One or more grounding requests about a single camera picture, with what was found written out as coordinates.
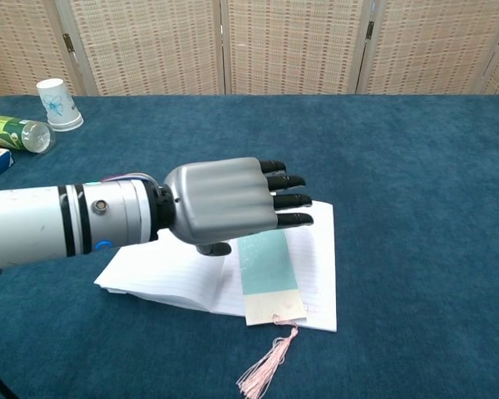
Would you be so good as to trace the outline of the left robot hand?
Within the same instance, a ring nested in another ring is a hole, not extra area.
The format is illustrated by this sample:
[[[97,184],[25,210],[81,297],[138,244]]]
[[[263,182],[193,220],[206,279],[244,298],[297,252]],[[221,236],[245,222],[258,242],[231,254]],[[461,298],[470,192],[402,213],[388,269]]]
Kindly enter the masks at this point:
[[[308,226],[300,212],[312,199],[284,190],[306,186],[279,160],[242,157],[197,162],[172,170],[161,186],[157,223],[199,254],[230,254],[228,241],[277,229]]]

